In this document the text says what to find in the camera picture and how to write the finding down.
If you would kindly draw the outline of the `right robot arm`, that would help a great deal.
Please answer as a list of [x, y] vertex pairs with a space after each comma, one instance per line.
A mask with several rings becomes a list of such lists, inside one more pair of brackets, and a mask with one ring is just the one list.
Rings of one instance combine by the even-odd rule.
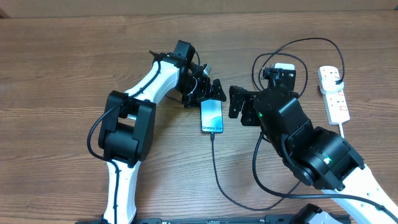
[[284, 165], [303, 184], [321, 194], [283, 194], [283, 198], [330, 198], [358, 223], [397, 223], [397, 205], [375, 180], [354, 147], [339, 134], [313, 127], [294, 92], [296, 71], [265, 68], [266, 89], [229, 89], [229, 117], [244, 126], [259, 126], [282, 158]]

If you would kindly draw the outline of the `Samsung Galaxy smartphone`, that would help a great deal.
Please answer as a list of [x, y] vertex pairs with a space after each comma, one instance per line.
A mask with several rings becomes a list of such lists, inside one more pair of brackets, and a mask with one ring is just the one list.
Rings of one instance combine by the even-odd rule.
[[219, 100], [201, 102], [201, 131], [203, 133], [223, 132], [222, 103]]

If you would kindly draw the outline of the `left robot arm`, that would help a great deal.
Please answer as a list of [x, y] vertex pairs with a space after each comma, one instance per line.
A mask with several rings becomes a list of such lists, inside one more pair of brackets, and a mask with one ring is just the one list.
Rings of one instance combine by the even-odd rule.
[[132, 223], [136, 217], [137, 175], [154, 140], [156, 107], [175, 89], [186, 108], [206, 101], [225, 102], [218, 79], [209, 78], [210, 66], [193, 62], [194, 46], [179, 40], [173, 52], [153, 53], [152, 68], [134, 87], [112, 91], [106, 100], [98, 145], [109, 172], [108, 205], [101, 223]]

